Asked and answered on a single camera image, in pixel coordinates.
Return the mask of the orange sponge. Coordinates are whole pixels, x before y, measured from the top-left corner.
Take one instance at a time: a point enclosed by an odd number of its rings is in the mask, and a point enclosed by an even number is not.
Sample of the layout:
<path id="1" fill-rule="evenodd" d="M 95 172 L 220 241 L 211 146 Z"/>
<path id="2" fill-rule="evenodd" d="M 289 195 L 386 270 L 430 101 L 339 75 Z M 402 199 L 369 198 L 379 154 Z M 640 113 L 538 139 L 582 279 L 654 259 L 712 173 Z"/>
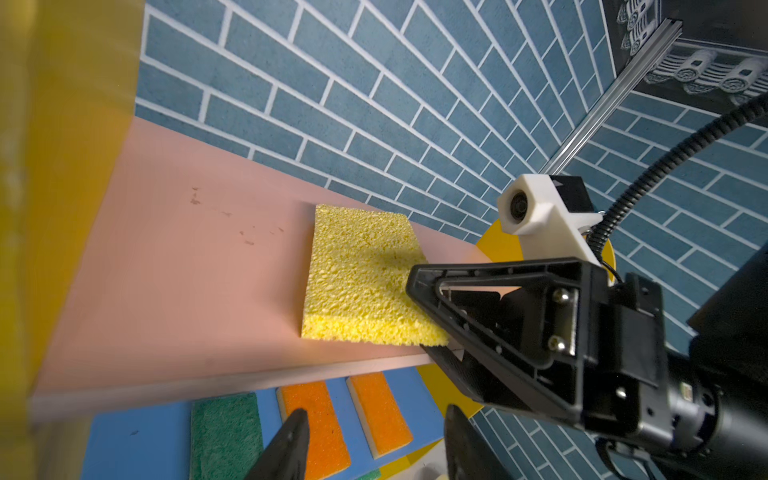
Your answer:
<path id="1" fill-rule="evenodd" d="M 350 467 L 350 454 L 324 382 L 279 387 L 277 400 L 283 421 L 297 409 L 308 414 L 306 479 L 327 479 Z"/>

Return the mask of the pale yellow sponge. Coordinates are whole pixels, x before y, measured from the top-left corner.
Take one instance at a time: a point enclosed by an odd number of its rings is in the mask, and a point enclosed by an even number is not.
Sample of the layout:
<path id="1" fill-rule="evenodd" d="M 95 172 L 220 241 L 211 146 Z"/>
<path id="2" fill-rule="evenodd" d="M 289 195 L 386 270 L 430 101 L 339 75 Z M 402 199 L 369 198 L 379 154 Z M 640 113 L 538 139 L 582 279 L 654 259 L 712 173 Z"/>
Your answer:
<path id="1" fill-rule="evenodd" d="M 413 442 L 413 434 L 383 373 L 351 376 L 346 384 L 374 459 Z"/>

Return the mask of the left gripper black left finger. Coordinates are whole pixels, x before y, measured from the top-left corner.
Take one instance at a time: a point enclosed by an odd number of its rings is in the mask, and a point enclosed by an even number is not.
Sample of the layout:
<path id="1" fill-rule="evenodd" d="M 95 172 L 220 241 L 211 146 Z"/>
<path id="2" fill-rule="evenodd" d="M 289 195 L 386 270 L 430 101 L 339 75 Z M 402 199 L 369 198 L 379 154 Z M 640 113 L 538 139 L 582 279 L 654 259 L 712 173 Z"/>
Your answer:
<path id="1" fill-rule="evenodd" d="M 298 408 L 288 416 L 244 479 L 303 480 L 307 469 L 309 445 L 308 413 L 305 409 Z"/>

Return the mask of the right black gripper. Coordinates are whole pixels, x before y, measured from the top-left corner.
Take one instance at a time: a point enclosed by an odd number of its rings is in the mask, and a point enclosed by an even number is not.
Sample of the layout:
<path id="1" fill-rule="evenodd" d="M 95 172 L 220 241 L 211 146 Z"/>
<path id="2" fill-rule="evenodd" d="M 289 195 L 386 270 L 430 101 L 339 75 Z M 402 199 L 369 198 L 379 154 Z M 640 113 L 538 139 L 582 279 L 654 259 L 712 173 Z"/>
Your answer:
<path id="1" fill-rule="evenodd" d="M 685 356 L 654 331 L 632 334 L 630 313 L 659 305 L 659 289 L 627 277 L 628 308 L 609 331 L 607 352 L 629 354 L 638 379 L 620 375 L 611 417 L 619 426 L 595 441 L 616 477 L 622 457 L 647 477 L 764 479 L 767 476 L 767 250 L 761 248 L 690 319 Z M 586 372 L 597 362 L 606 271 L 576 258 L 411 269 L 408 297 L 463 351 L 426 347 L 430 359 L 471 400 L 514 413 L 583 426 Z"/>

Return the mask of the yellow sponge front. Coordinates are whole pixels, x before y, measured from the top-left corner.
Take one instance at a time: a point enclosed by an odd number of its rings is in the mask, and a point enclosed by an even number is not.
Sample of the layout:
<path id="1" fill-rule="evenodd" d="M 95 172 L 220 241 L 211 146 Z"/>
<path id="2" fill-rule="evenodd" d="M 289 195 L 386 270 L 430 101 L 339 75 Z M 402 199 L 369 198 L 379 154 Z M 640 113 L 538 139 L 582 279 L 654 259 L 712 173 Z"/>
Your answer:
<path id="1" fill-rule="evenodd" d="M 301 337 L 394 346 L 446 346 L 449 335 L 410 299 L 426 262 L 406 216 L 318 205 Z"/>

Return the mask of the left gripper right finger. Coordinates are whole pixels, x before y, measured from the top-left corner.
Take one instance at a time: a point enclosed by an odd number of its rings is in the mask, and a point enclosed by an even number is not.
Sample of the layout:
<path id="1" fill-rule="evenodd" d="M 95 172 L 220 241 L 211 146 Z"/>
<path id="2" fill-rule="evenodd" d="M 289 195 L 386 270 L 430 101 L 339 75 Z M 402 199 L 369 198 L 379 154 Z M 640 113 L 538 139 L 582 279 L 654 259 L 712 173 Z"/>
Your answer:
<path id="1" fill-rule="evenodd" d="M 455 404 L 449 404 L 446 410 L 444 445 L 450 480 L 512 479 L 487 441 Z"/>

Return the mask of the dark green scrub sponge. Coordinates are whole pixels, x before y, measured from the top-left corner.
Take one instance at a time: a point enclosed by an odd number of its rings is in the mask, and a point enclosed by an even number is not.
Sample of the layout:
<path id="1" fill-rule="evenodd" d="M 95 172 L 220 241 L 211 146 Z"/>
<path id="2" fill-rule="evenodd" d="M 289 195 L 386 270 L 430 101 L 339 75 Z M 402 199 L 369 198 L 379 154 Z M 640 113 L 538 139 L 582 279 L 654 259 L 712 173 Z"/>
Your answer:
<path id="1" fill-rule="evenodd" d="M 243 479 L 263 449 L 258 400 L 254 393 L 192 403 L 190 479 Z"/>

